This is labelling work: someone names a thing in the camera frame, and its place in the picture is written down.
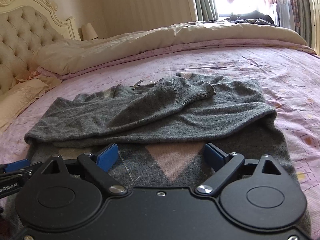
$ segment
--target pillow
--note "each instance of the pillow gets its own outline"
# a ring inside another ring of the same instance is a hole
[[[0,134],[37,98],[60,83],[61,80],[54,77],[37,76],[0,95]]]

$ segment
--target hanging clothes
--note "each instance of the hanging clothes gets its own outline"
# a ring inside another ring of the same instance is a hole
[[[279,24],[276,23],[277,21],[276,8],[273,6],[275,2],[276,0],[260,0],[258,9],[259,9],[259,12],[269,15],[272,21],[279,26]]]
[[[275,25],[280,26],[278,11],[277,3],[270,4],[270,16],[274,19]]]
[[[296,27],[300,27],[297,0],[290,0],[290,2],[291,2],[291,6],[292,6],[294,24],[295,24]]]
[[[288,28],[295,31],[295,22],[293,16],[293,10],[290,0],[284,0],[284,2],[278,2],[277,7],[280,14],[280,27]]]

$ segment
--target cream comforter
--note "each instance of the cream comforter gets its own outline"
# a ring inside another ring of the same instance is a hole
[[[222,39],[266,39],[307,45],[299,34],[290,29],[227,21],[193,22],[125,33],[109,39],[64,39],[40,48],[34,60],[45,70],[66,75],[153,49]]]

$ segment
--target pink bedsheet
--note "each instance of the pink bedsheet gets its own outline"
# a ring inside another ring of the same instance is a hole
[[[263,40],[263,39],[256,39],[256,40],[254,39],[223,39],[223,40],[193,42],[193,43],[187,43],[187,44],[177,44],[177,45],[172,45],[165,48],[148,50],[146,52],[143,52],[137,55],[128,56],[128,57],[121,58],[111,62],[106,62],[98,66],[90,67],[90,68],[78,71],[76,73],[62,75],[62,76],[57,73],[48,71],[42,67],[38,67],[37,71],[47,77],[57,77],[61,80],[66,80],[66,79],[80,76],[82,74],[85,74],[97,69],[110,67],[110,66],[130,62],[138,59],[174,53],[174,52],[183,51],[183,50],[222,48],[222,47],[253,47],[253,46],[262,46],[262,47],[271,46],[271,47],[290,48],[290,49],[304,51],[309,54],[316,54],[316,52],[313,49],[309,48],[308,46],[298,45],[298,44],[294,44],[286,41]]]
[[[276,126],[284,133],[308,199],[312,237],[320,236],[320,60],[288,48],[231,47],[175,52],[98,69],[64,81],[28,107],[0,135],[0,163],[25,157],[24,134],[40,119],[56,97],[73,99],[118,83],[156,81],[176,72],[256,78],[268,104],[276,107]]]

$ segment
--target patterned bed cover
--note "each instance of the patterned bed cover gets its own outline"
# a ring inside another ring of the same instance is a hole
[[[79,93],[106,90],[118,83],[133,85],[142,79],[156,81],[176,72],[259,80],[266,102],[277,109],[276,126],[286,137],[301,188],[307,196],[312,238],[320,237],[320,60],[303,51],[275,47],[185,50],[71,78],[28,107],[0,135],[0,163],[26,156],[28,145],[24,134],[58,96],[72,100]]]

